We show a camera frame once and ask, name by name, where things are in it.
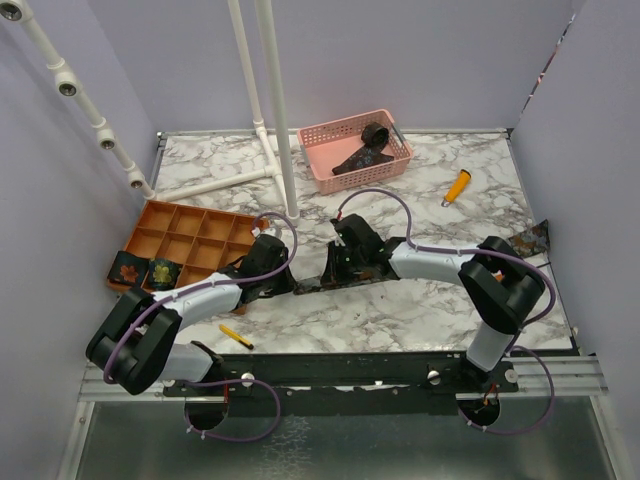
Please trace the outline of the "brown grey floral tie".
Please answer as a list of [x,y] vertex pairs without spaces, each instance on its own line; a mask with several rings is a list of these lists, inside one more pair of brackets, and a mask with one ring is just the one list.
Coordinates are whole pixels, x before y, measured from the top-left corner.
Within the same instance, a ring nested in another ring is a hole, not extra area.
[[[347,239],[336,239],[326,244],[327,257],[323,273],[298,280],[294,287],[296,295],[400,278],[391,260],[400,258],[400,247],[406,244],[404,238],[392,237],[384,241],[358,215],[334,223],[347,234]],[[487,249],[492,245],[502,248],[507,255],[521,259],[545,253],[550,248],[549,223],[544,220],[507,239],[489,236],[479,247]]]

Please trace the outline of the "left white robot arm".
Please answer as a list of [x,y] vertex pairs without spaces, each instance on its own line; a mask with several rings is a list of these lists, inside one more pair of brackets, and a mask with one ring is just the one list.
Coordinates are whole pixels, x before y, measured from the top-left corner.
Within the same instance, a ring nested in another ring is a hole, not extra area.
[[288,261],[286,245],[261,234],[238,262],[194,284],[155,293],[132,287],[89,341],[86,358],[102,370],[105,382],[131,395],[160,380],[186,380],[195,392],[210,394],[220,385],[219,358],[196,341],[177,344],[178,333],[262,296],[290,292]]

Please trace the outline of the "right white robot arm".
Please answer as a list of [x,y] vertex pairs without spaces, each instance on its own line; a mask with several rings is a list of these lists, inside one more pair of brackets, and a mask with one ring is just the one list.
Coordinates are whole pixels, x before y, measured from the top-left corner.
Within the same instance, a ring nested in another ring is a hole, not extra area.
[[481,325],[459,367],[461,383],[481,391],[546,290],[543,274],[499,237],[470,249],[419,246],[407,238],[383,240],[359,215],[332,221],[323,289],[399,280],[430,280],[464,288]]

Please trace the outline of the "pink perforated plastic basket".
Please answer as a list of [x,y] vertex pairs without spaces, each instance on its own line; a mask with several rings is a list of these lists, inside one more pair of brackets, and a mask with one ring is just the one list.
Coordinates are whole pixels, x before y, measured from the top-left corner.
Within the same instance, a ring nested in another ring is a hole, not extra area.
[[[386,109],[304,127],[297,139],[317,190],[322,195],[401,175],[413,158],[413,150]],[[381,163],[337,173],[336,168],[374,149]]]

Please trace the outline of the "navy yellow-flower rolled tie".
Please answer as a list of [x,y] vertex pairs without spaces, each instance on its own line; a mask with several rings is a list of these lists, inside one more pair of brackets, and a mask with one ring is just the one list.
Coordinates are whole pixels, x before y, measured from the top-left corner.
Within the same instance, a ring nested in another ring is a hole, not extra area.
[[152,258],[144,286],[152,291],[173,289],[178,281],[182,265],[166,258]]

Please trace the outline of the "dark blue-flowered tie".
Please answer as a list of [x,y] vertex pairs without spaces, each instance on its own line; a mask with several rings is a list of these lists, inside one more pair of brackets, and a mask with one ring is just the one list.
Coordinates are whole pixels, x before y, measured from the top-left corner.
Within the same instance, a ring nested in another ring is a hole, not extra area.
[[389,142],[389,130],[382,124],[373,122],[361,133],[363,145],[344,162],[332,169],[334,175],[343,175],[357,170],[377,166],[394,160],[383,150]]

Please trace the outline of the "black orange-flower rolled tie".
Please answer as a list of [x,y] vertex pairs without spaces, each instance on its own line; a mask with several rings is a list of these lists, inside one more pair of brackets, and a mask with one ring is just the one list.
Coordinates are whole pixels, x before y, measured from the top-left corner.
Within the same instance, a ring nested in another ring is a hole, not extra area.
[[126,286],[141,286],[149,268],[149,260],[127,251],[119,251],[111,265],[107,279]]

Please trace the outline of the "yellow handled utility knife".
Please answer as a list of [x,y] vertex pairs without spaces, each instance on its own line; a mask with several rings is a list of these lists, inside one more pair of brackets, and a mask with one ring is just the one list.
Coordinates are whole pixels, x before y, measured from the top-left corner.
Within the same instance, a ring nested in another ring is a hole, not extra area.
[[444,195],[441,205],[448,207],[451,205],[459,195],[465,190],[469,182],[471,181],[471,173],[468,170],[461,169],[457,179],[451,185],[447,193]]

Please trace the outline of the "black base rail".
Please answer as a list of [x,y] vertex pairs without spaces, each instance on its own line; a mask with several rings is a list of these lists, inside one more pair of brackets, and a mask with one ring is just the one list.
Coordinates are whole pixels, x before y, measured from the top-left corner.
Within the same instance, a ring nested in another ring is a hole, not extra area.
[[490,373],[461,352],[361,354],[228,354],[206,387],[176,381],[169,398],[228,405],[230,413],[263,416],[454,415],[458,399],[491,388],[515,393],[517,377],[502,360]]

